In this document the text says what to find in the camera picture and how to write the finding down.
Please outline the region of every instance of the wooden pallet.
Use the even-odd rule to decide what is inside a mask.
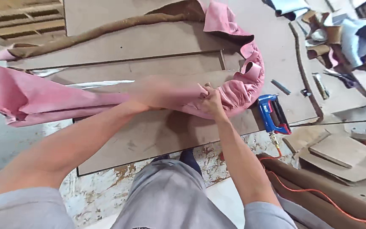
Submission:
[[[50,33],[57,35],[58,31],[65,35],[62,3],[0,11],[1,39],[51,36]]]

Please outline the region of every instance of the brown padding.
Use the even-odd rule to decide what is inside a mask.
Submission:
[[[269,155],[262,153],[258,154],[257,157],[269,157]],[[366,220],[366,202],[336,189],[325,178],[304,169],[295,169],[277,159],[262,160],[262,164],[266,169],[273,171],[275,174],[280,175],[302,189],[311,188],[324,192],[345,212],[356,218]],[[312,192],[312,194],[327,201],[323,195],[317,192]]]
[[[306,47],[308,50],[308,58],[309,60],[312,60],[318,56],[321,56],[323,54],[326,54],[330,51],[330,47],[325,44],[316,45],[316,46],[310,46]]]
[[[366,223],[355,221],[348,216],[344,215],[341,211],[334,208],[334,206],[321,198],[309,193],[309,192],[294,192],[285,189],[274,174],[268,173],[270,182],[272,183],[275,190],[283,198],[290,200],[305,209],[312,212],[314,215],[322,219],[328,225],[334,229],[366,229]],[[290,189],[301,190],[299,186],[292,182],[278,176],[280,181]]]
[[[154,11],[148,12],[147,14],[142,16],[136,16],[116,22],[107,23],[79,35],[64,37],[40,46],[14,47],[12,49],[8,49],[8,52],[18,58],[34,57],[51,53],[53,51],[66,49],[73,45],[98,38],[104,34],[109,34],[137,25],[180,21],[203,22],[204,20],[205,14],[201,8],[200,3],[196,0],[184,0],[168,4]]]

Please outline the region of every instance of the wooden slat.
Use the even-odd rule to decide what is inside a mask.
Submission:
[[[64,13],[63,5],[61,3],[55,3],[55,4],[48,4],[48,5],[34,6],[34,7],[3,10],[3,11],[0,11],[0,17],[8,16],[8,15],[23,14],[23,13],[47,11],[47,10],[52,10],[52,9],[58,10],[59,13],[62,15]]]
[[[0,0],[0,11],[59,2],[59,0]]]
[[[14,27],[1,28],[0,36],[63,26],[65,26],[64,19],[19,25]]]

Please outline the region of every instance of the cardboard piece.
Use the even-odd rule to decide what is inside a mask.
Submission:
[[[311,153],[301,154],[300,157],[303,160],[319,167],[320,169],[325,170],[340,178],[352,182],[357,182],[366,179],[366,167],[356,165],[351,169],[347,169],[331,161],[312,155]]]
[[[337,134],[330,135],[309,149],[346,168],[354,167],[366,157],[366,145]]]

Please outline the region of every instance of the hand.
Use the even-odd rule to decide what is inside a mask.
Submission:
[[[214,119],[226,116],[221,104],[220,91],[209,86],[203,88],[208,92],[208,96],[202,100],[202,109],[212,115]]]

